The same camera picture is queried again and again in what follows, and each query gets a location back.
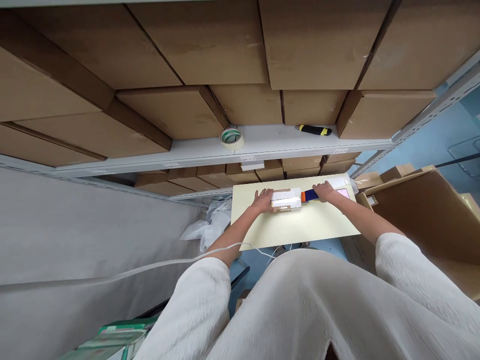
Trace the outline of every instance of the white plastic bag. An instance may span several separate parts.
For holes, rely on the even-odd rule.
[[[206,221],[198,220],[185,229],[180,240],[200,239],[204,253],[223,234],[232,217],[232,197],[214,200],[206,212]]]

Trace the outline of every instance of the small white box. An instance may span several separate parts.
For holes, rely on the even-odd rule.
[[[299,187],[274,190],[271,207],[276,211],[297,211],[302,208],[302,190]]]

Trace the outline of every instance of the white wall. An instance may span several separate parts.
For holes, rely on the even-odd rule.
[[[200,208],[0,168],[0,349],[56,359],[109,322],[169,298],[187,265],[116,283],[6,291],[3,284],[98,277],[198,254],[178,238]]]

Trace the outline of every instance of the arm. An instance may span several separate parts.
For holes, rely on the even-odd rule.
[[[235,221],[225,232],[208,248],[207,252],[216,249],[226,248],[232,244],[241,243],[254,221],[262,213],[273,212],[274,209],[270,205],[273,189],[263,189],[260,192],[255,191],[255,199],[253,203],[247,207],[245,212]],[[215,252],[205,256],[205,258],[217,258],[222,260],[228,267],[232,265],[239,253],[240,245],[234,246],[227,250]]]
[[[315,190],[321,202],[328,202],[339,209],[373,245],[377,243],[380,235],[385,233],[405,236],[403,232],[380,215],[335,191],[328,181],[313,185],[313,190]]]

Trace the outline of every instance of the masking tape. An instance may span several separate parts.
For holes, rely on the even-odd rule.
[[[218,138],[221,144],[230,151],[238,150],[245,145],[244,136],[238,129],[233,127],[224,130]]]

